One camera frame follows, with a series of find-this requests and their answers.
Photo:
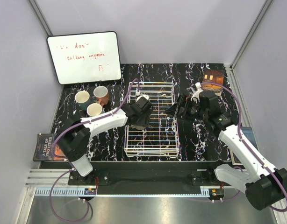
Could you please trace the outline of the pink mug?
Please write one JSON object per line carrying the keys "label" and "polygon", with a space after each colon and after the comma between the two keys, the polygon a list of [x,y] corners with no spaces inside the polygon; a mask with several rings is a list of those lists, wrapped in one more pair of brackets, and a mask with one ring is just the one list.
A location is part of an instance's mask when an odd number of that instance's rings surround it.
{"label": "pink mug", "polygon": [[107,87],[98,86],[94,89],[93,94],[101,106],[107,105],[109,102],[109,92]]}

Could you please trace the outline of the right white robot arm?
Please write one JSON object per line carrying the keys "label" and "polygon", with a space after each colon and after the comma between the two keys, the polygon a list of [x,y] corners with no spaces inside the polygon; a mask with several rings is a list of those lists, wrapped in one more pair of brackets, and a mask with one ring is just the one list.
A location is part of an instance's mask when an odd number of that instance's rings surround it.
{"label": "right white robot arm", "polygon": [[243,173],[218,162],[217,167],[206,173],[208,183],[225,182],[233,186],[257,210],[287,199],[287,170],[277,169],[250,143],[231,115],[221,110],[218,96],[213,92],[200,92],[197,101],[182,94],[166,113],[183,120],[204,121],[207,129],[229,147],[247,171]]}

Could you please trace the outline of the light blue faceted mug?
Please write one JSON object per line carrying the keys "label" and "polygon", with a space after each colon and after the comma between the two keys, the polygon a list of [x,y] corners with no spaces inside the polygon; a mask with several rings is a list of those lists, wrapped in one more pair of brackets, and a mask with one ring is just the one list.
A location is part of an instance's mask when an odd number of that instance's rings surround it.
{"label": "light blue faceted mug", "polygon": [[100,105],[99,103],[92,103],[87,107],[86,112],[87,112],[88,116],[95,117],[95,116],[98,116],[100,114],[103,114],[105,111],[104,111],[104,108],[102,107],[102,105]]}

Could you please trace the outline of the dark Tale of Two Cities book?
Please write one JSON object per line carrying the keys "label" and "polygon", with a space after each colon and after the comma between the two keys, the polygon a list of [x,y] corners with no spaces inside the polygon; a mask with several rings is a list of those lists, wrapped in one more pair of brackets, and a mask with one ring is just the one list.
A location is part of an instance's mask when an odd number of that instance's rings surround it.
{"label": "dark Tale of Two Cities book", "polygon": [[65,159],[65,155],[58,145],[55,146],[54,152],[52,151],[55,138],[55,133],[39,133],[37,135],[33,161],[63,161]]}

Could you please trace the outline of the white dry-erase board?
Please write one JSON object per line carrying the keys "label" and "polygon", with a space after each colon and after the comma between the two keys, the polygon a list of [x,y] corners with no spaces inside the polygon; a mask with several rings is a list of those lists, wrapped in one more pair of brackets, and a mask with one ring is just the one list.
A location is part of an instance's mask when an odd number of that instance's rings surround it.
{"label": "white dry-erase board", "polygon": [[121,79],[118,37],[114,31],[50,36],[47,44],[62,85]]}

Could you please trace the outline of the beige mug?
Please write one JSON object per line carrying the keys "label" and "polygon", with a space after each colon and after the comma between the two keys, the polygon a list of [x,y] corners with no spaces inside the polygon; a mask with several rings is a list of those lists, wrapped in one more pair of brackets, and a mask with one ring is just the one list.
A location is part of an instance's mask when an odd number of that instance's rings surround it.
{"label": "beige mug", "polygon": [[145,129],[144,126],[137,126],[137,125],[131,125],[131,128],[136,129],[136,130],[139,130],[139,131],[142,131],[142,130]]}

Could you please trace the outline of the orange cover book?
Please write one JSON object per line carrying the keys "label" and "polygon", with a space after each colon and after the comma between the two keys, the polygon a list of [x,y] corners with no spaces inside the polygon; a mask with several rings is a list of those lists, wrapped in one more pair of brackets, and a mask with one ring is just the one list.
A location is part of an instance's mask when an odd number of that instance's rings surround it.
{"label": "orange cover book", "polygon": [[221,96],[222,87],[208,83],[223,85],[223,80],[224,80],[223,70],[205,69],[202,81],[202,83],[204,84],[201,85],[201,88],[204,91],[213,91],[217,96]]}

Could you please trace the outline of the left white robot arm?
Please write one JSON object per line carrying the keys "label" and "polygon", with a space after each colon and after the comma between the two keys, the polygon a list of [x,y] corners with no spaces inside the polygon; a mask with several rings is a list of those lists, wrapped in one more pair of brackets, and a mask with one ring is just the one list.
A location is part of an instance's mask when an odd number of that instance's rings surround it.
{"label": "left white robot arm", "polygon": [[130,126],[142,130],[149,126],[153,105],[150,97],[140,95],[136,100],[95,117],[70,119],[54,140],[53,147],[58,146],[72,169],[79,173],[79,180],[91,184],[95,179],[93,166],[87,159],[87,145],[96,135],[117,127]]}

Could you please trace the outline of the grey blue faceted mug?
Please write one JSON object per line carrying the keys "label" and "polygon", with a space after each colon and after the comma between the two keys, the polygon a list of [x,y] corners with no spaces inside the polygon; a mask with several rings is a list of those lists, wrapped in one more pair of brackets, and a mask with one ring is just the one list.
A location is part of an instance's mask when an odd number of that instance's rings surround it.
{"label": "grey blue faceted mug", "polygon": [[84,111],[86,111],[88,106],[91,104],[91,97],[87,91],[77,92],[74,99]]}

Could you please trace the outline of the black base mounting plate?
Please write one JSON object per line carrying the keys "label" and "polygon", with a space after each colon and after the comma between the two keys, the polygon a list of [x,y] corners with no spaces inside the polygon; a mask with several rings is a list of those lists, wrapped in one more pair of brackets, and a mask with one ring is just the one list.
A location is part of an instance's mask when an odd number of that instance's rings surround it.
{"label": "black base mounting plate", "polygon": [[115,191],[192,192],[201,186],[220,187],[214,177],[215,161],[103,161],[92,162],[93,171],[81,177],[73,171],[69,185]]}

